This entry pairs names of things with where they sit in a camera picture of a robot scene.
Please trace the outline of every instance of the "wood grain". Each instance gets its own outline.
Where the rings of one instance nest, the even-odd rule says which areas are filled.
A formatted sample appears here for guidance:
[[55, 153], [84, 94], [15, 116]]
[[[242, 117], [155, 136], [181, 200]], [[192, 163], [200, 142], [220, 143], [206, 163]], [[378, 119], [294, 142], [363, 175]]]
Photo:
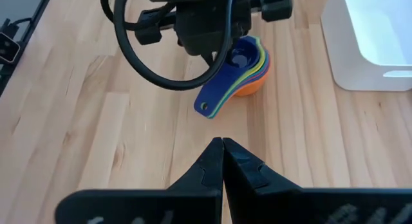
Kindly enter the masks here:
[[[58, 202], [79, 189], [166, 188], [215, 136], [303, 187], [411, 187], [412, 93], [334, 84], [325, 2], [294, 0], [287, 21], [254, 16], [251, 33], [273, 58], [267, 82], [207, 120], [193, 110], [199, 89], [167, 91], [134, 72], [98, 0], [51, 0], [0, 98], [0, 223], [53, 223]], [[158, 5], [129, 0], [127, 19]], [[176, 41], [172, 31], [150, 46], [131, 38], [164, 77], [201, 74], [203, 60]]]

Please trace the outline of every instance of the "white bin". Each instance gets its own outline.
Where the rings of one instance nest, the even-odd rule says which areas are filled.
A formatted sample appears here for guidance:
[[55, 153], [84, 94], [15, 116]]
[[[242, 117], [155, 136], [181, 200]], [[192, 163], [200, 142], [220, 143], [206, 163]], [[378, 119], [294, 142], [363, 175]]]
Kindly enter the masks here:
[[322, 26], [340, 87], [412, 89], [412, 0], [328, 0]]

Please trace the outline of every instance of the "black cord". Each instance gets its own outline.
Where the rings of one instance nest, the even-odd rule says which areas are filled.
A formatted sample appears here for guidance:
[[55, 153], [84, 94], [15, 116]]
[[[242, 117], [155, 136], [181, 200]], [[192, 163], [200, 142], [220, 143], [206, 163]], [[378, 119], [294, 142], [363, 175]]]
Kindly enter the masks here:
[[130, 45], [129, 39], [127, 38], [126, 29], [124, 28], [126, 3], [127, 0], [115, 0], [114, 24], [116, 37], [120, 45], [120, 49], [124, 54], [124, 57], [130, 63], [130, 65], [136, 70], [136, 72], [139, 73], [143, 78], [165, 89], [183, 91], [188, 89], [194, 89], [204, 85], [219, 72], [222, 64], [225, 61], [226, 54], [230, 48], [232, 40], [230, 31], [233, 0], [227, 1], [224, 34], [221, 41], [220, 50], [218, 51], [218, 55], [216, 56], [213, 65], [210, 66], [209, 69], [199, 77], [187, 81], [165, 79], [151, 71], [136, 56], [136, 53]]
[[[103, 12], [106, 15], [106, 17], [113, 22], [113, 12], [110, 9], [110, 3], [109, 0], [100, 0], [100, 5], [102, 6]], [[163, 7], [160, 8], [159, 12], [156, 13], [154, 17], [152, 17], [148, 21], [141, 21], [139, 23], [129, 23], [129, 22], [124, 22], [124, 27], [126, 30], [137, 30], [137, 29], [142, 29], [142, 28], [147, 28], [150, 27], [151, 25], [154, 25], [158, 23], [163, 17], [165, 17], [173, 8], [175, 8], [176, 4], [175, 3], [167, 3]]]
[[32, 18], [24, 18], [24, 19], [20, 19], [20, 20], [16, 20], [13, 23], [11, 23], [11, 25], [18, 25], [24, 22], [32, 22]]

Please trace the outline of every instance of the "white plastic container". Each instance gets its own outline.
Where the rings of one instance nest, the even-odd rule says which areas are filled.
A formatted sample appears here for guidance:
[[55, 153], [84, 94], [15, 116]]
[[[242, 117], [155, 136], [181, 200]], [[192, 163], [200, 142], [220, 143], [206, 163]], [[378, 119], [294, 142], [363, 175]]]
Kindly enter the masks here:
[[340, 87], [412, 89], [412, 0], [328, 0], [322, 26]]

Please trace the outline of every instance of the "wooden table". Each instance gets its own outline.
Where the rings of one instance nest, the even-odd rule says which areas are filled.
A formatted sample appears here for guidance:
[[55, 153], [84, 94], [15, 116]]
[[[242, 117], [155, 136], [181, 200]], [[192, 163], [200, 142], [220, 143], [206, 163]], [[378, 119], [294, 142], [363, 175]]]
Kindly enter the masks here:
[[[130, 21], [158, 6], [130, 1]], [[214, 136], [303, 187], [412, 186], [411, 92], [338, 88], [319, 20], [326, 0], [294, 2], [288, 21], [254, 17], [274, 60], [265, 86], [207, 120], [192, 107], [198, 89], [167, 91], [133, 71], [98, 0], [51, 0], [0, 99], [0, 223], [53, 223], [56, 204], [79, 189], [168, 187]], [[164, 77], [207, 67], [172, 31], [132, 43]]]

